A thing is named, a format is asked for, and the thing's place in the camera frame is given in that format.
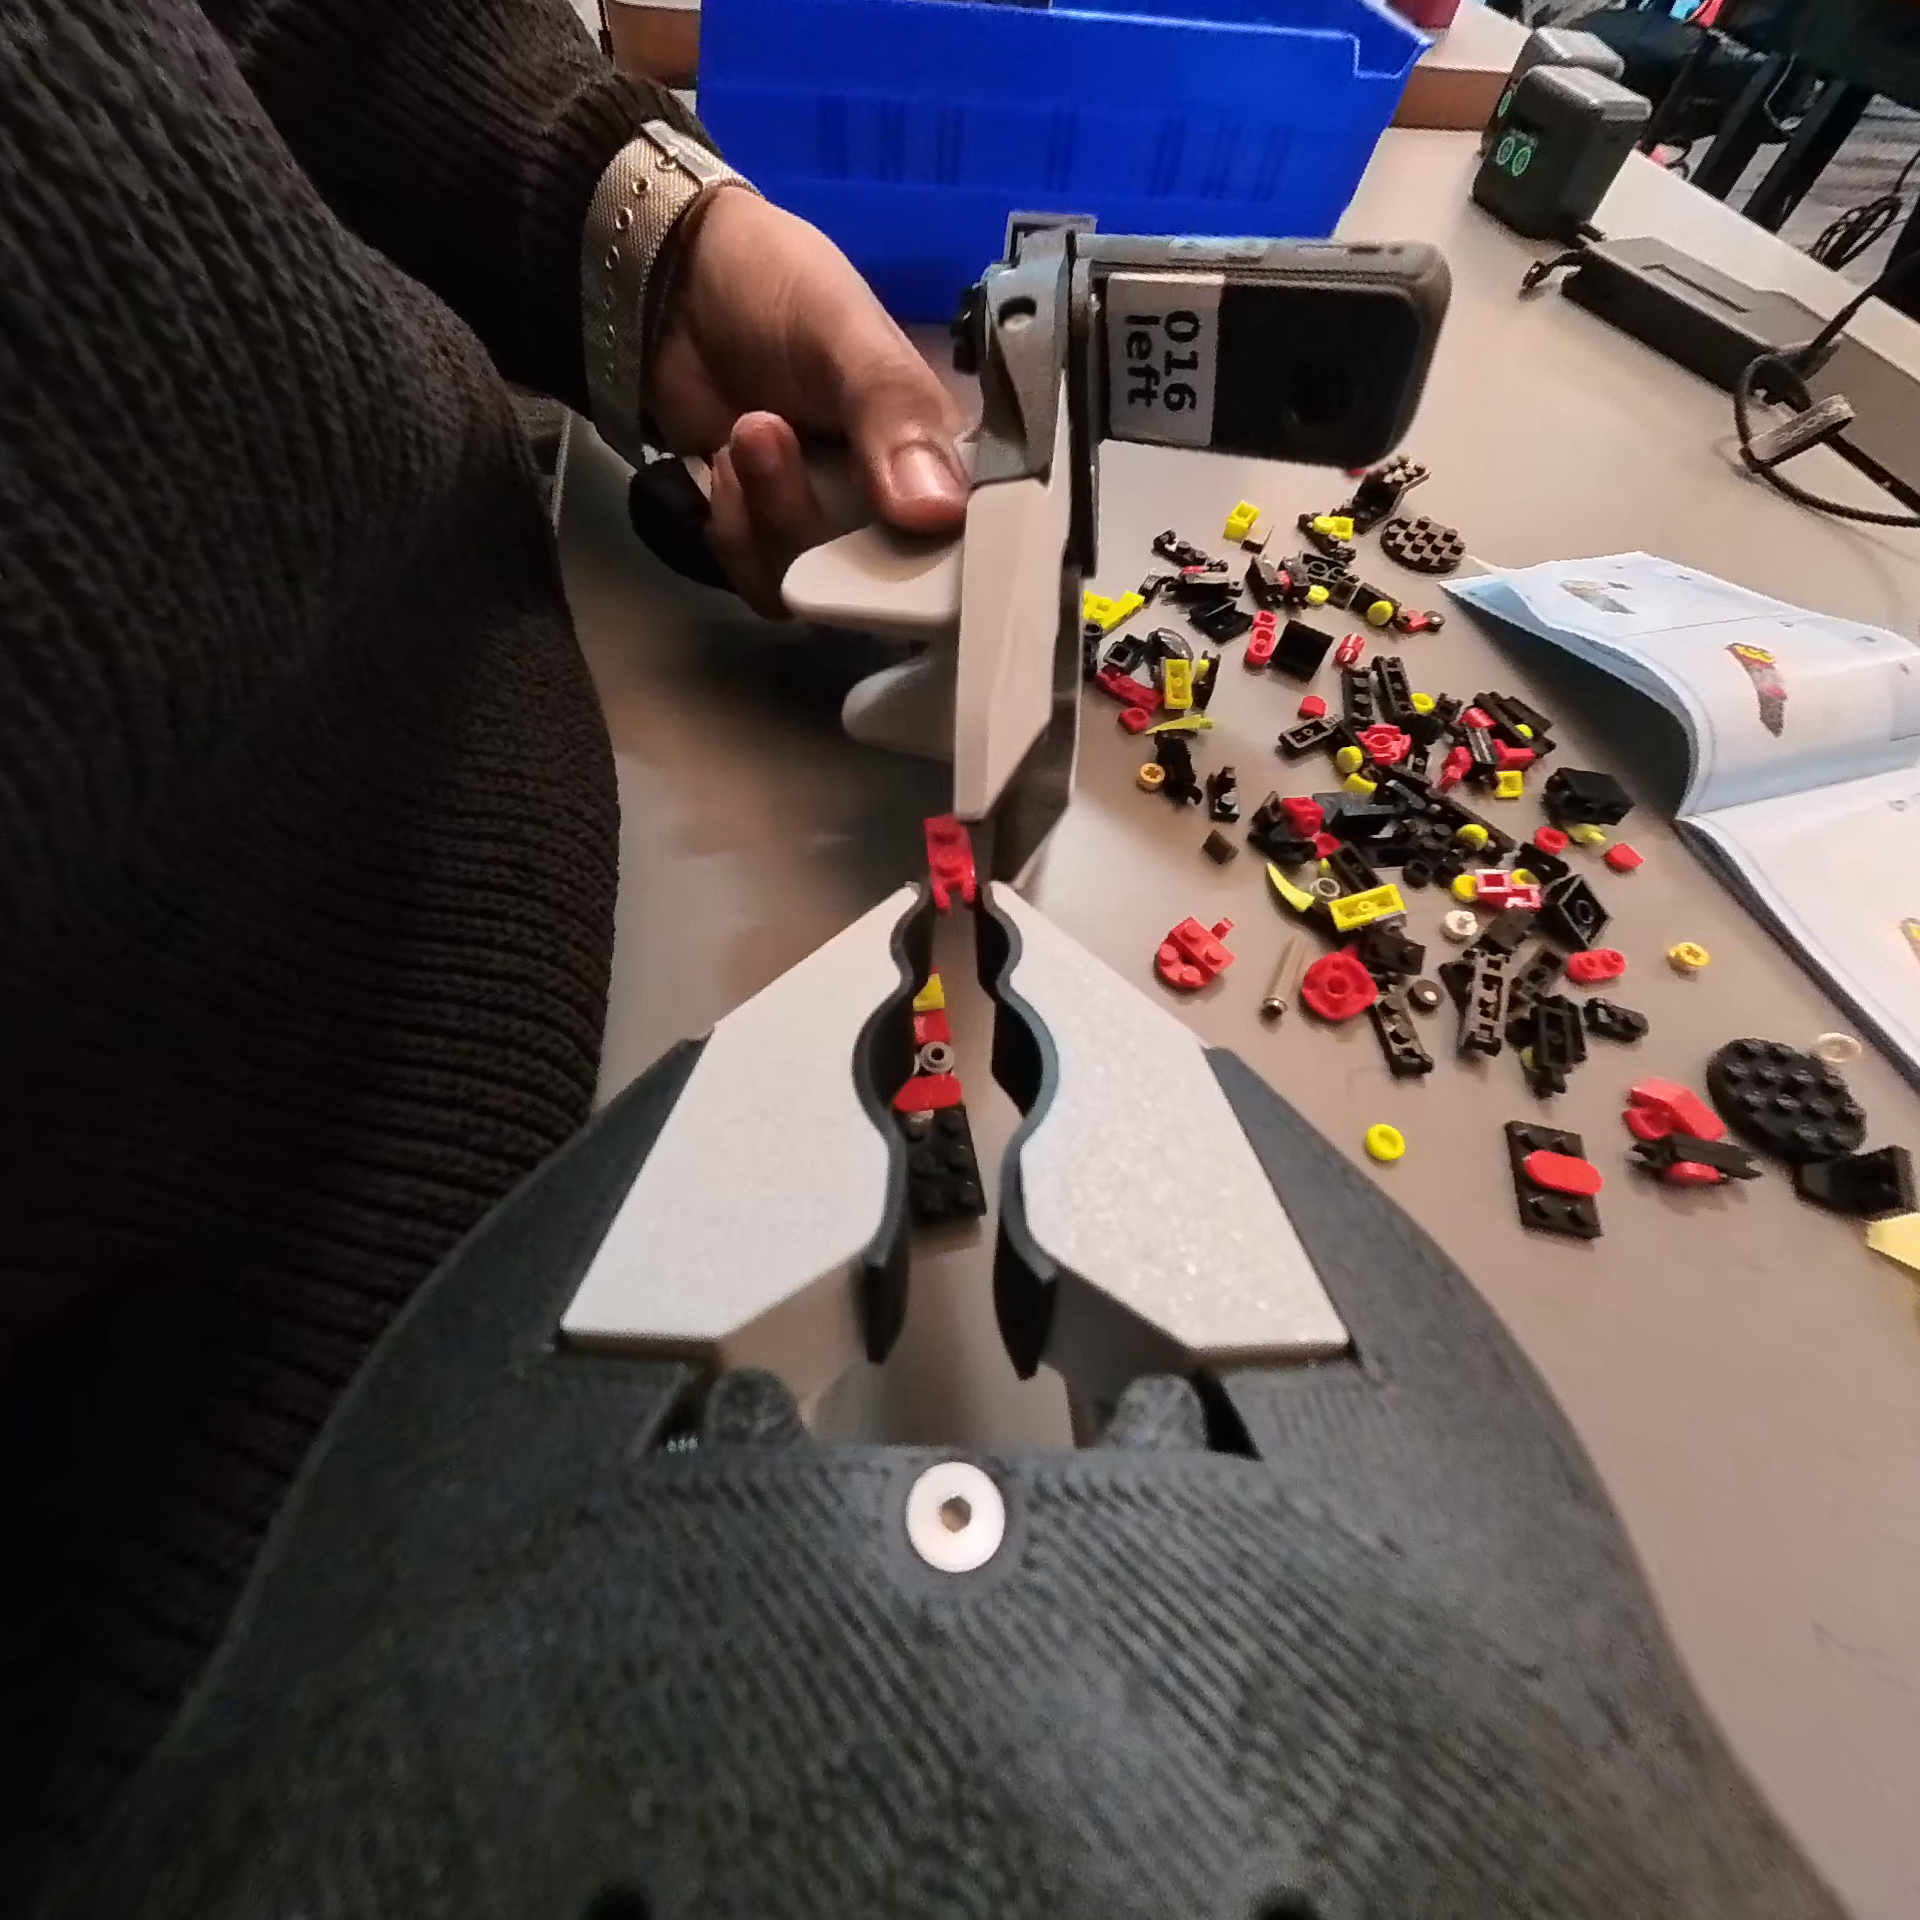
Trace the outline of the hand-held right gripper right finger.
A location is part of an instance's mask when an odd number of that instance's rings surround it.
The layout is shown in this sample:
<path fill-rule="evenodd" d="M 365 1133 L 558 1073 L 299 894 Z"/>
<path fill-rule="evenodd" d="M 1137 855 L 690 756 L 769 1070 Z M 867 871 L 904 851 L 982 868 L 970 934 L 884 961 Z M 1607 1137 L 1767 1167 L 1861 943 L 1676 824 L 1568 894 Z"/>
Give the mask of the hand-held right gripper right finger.
<path fill-rule="evenodd" d="M 1352 1356 L 1216 1054 L 1053 926 L 982 889 L 990 1073 L 1016 1107 L 994 1224 L 994 1325 L 1016 1373 L 1063 1383 L 1076 1446 L 1145 1375 Z"/>

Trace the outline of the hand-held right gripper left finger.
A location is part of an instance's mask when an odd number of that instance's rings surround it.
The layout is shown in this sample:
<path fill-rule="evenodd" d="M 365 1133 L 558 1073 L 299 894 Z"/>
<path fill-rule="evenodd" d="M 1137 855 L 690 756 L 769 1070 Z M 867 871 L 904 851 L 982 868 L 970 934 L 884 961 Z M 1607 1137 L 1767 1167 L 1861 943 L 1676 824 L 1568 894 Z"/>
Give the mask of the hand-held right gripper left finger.
<path fill-rule="evenodd" d="M 576 1356 L 776 1375 L 826 1433 L 844 1380 L 899 1342 L 909 1289 L 909 1001 L 922 881 L 727 1011 L 620 1190 L 558 1337 Z"/>

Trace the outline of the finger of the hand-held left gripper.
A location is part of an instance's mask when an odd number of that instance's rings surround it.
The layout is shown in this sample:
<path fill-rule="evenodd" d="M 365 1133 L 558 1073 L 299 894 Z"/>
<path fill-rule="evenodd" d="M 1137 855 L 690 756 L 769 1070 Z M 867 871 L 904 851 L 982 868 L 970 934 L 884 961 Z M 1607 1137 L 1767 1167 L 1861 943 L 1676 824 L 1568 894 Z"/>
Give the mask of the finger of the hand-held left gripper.
<path fill-rule="evenodd" d="M 1080 592 L 1098 568 L 1098 466 L 1076 426 L 1061 426 L 1041 478 L 1037 525 L 1017 556 L 1021 716 L 1037 736 L 1017 762 L 1017 883 L 1039 875 L 1041 851 L 1072 798 L 1083 733 Z"/>
<path fill-rule="evenodd" d="M 1021 716 L 1017 556 L 1037 525 L 1041 476 L 978 482 L 962 532 L 962 598 L 952 681 L 952 813 L 983 868 L 1017 868 L 1017 762 L 1037 736 Z"/>

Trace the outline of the red yellow black lego assembly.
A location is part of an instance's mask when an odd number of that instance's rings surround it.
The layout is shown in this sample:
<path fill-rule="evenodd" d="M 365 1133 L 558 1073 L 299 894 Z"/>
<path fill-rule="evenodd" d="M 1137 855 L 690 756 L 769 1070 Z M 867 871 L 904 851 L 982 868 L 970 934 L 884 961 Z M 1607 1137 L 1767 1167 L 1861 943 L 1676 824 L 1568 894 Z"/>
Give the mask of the red yellow black lego assembly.
<path fill-rule="evenodd" d="M 927 881 L 938 914 L 978 909 L 970 827 L 952 813 L 927 816 Z M 927 970 L 909 1001 L 909 1073 L 896 1091 L 892 1116 L 904 1144 L 912 1224 L 943 1229 L 982 1218 L 987 1201 L 938 966 Z"/>

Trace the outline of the pile of lego pieces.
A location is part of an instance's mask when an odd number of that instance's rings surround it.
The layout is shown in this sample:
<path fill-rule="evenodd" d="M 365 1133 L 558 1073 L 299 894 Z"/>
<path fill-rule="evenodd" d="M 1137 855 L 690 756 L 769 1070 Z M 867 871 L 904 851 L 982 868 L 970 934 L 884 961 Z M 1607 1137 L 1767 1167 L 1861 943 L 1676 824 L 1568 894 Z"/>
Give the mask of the pile of lego pieces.
<path fill-rule="evenodd" d="M 1153 532 L 1137 587 L 1080 603 L 1083 686 L 1143 748 L 1138 792 L 1205 827 L 1209 863 L 1258 881 L 1276 957 L 1301 937 L 1301 975 L 1352 949 L 1380 985 L 1369 1011 L 1320 1022 L 1296 975 L 1283 1022 L 1369 1031 L 1392 1079 L 1510 1056 L 1556 1098 L 1590 1042 L 1652 1031 L 1619 1001 L 1627 957 L 1579 863 L 1637 871 L 1609 836 L 1632 798 L 1559 763 L 1528 699 L 1427 693 L 1408 672 L 1399 645 L 1444 629 L 1408 586 L 1466 560 L 1460 529 L 1411 511 L 1426 482 L 1396 454 L 1296 524 L 1242 498 L 1211 546 Z"/>

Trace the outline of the person's left forearm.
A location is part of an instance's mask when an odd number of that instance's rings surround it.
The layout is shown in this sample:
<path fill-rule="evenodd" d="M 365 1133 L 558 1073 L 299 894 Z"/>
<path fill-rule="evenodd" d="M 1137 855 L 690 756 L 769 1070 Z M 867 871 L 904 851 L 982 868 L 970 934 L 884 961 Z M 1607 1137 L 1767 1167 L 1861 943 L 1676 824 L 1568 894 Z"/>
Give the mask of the person's left forearm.
<path fill-rule="evenodd" d="M 506 386 L 697 119 L 566 4 L 3 4 L 3 667 L 566 632 Z"/>

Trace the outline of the lego instruction booklet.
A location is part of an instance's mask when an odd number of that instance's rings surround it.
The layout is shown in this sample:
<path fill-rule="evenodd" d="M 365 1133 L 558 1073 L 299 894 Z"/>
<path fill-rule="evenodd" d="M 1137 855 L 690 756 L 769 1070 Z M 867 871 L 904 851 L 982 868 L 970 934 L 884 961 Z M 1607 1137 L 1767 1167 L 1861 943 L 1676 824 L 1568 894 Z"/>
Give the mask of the lego instruction booklet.
<path fill-rule="evenodd" d="M 1915 645 L 1641 551 L 1448 597 L 1680 724 L 1676 827 L 1915 1085 Z"/>

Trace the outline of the large black round lego plate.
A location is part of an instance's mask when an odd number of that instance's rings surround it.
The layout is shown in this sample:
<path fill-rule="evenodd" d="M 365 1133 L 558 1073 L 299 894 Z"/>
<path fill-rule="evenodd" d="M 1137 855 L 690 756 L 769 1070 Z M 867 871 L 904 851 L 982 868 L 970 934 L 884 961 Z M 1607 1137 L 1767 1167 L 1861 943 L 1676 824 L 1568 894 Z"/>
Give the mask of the large black round lego plate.
<path fill-rule="evenodd" d="M 1744 1147 L 1789 1167 L 1849 1159 L 1864 1144 L 1864 1107 L 1841 1070 L 1789 1042 L 1724 1042 L 1708 1061 L 1708 1094 Z"/>

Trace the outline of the black lego slope piece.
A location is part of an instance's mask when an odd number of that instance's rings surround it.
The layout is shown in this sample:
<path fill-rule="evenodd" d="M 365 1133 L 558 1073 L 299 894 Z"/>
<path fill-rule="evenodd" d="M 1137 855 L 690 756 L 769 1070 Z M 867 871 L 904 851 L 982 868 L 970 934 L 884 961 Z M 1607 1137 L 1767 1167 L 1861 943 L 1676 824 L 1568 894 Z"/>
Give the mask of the black lego slope piece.
<path fill-rule="evenodd" d="M 1793 1167 L 1793 1186 L 1803 1201 L 1861 1220 L 1915 1212 L 1915 1169 L 1903 1147 L 1799 1162 Z"/>

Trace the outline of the person's left hand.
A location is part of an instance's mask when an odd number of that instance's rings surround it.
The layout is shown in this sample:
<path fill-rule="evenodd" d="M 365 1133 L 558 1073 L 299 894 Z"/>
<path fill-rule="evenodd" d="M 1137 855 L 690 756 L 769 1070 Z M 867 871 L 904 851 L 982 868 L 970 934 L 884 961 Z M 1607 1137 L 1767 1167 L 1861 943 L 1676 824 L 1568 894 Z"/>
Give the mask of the person's left hand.
<path fill-rule="evenodd" d="M 791 560 L 831 542 L 800 443 L 838 441 L 870 514 L 947 536 L 968 519 L 960 414 L 850 258 L 731 183 L 673 254 L 649 348 L 646 420 L 708 467 L 708 546 L 741 592 L 783 616 Z"/>

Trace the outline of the blue plastic bin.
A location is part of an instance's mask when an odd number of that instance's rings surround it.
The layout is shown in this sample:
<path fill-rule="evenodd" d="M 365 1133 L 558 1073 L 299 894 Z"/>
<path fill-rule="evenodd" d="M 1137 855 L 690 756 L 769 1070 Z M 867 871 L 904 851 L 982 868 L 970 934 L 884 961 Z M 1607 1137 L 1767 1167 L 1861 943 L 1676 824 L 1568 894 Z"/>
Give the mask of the blue plastic bin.
<path fill-rule="evenodd" d="M 1385 4 L 706 4 L 697 116 L 943 322 L 1012 213 L 1329 236 L 1426 53 Z"/>

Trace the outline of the black plate with red tile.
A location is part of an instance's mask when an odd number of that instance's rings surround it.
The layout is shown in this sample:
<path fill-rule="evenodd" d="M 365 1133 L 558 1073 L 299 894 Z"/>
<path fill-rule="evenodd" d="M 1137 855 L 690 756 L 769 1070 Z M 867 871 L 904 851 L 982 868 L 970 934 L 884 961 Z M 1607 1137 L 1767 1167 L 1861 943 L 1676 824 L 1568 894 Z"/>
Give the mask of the black plate with red tile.
<path fill-rule="evenodd" d="M 1579 1241 L 1601 1239 L 1602 1173 L 1579 1133 L 1545 1123 L 1506 1123 L 1504 1148 L 1523 1229 Z"/>

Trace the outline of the black charger with green label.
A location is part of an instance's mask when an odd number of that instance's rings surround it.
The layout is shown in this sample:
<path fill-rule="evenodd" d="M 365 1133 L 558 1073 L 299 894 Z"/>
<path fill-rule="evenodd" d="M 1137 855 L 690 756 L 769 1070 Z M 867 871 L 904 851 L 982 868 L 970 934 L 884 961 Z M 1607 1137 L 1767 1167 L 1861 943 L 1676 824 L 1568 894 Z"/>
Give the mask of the black charger with green label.
<path fill-rule="evenodd" d="M 1568 66 L 1593 74 L 1607 82 L 1619 82 L 1624 57 L 1615 45 L 1585 28 L 1528 28 L 1521 53 L 1500 82 L 1500 88 L 1521 87 L 1521 78 L 1538 66 Z"/>

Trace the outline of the person's black knitted sweater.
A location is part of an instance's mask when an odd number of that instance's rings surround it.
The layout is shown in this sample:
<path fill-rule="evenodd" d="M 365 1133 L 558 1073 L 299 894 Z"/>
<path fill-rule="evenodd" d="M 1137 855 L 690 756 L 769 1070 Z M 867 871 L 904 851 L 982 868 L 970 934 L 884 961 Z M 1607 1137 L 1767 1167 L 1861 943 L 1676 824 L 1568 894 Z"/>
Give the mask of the person's black knitted sweater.
<path fill-rule="evenodd" d="M 611 751 L 516 416 L 352 544 L 3 556 L 3 1916 L 68 1879 L 343 1383 L 588 1110 Z"/>

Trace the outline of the red and black clip piece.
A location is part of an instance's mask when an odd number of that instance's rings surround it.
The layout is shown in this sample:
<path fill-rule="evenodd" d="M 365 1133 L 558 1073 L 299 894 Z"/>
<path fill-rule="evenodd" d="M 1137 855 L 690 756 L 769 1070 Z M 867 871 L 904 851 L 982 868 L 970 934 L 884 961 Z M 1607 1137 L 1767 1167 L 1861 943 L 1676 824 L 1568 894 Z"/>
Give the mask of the red and black clip piece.
<path fill-rule="evenodd" d="M 1708 1190 L 1762 1178 L 1755 1154 L 1687 1085 L 1633 1079 L 1619 1123 L 1633 1138 L 1632 1159 L 1661 1186 Z"/>

